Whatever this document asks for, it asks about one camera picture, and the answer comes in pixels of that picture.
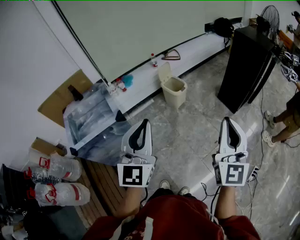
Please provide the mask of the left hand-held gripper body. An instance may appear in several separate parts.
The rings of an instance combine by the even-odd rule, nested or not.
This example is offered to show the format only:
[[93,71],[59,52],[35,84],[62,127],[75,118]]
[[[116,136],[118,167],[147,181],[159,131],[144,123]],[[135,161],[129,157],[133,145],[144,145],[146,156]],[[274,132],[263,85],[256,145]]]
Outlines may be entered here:
[[156,157],[122,152],[117,164],[121,187],[146,188],[153,175]]

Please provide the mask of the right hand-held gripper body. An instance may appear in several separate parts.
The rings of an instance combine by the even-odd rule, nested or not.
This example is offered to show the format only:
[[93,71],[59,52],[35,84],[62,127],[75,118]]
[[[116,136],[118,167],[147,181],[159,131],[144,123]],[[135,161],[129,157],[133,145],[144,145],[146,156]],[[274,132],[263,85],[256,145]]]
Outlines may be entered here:
[[217,153],[212,155],[217,186],[244,186],[248,176],[248,152]]

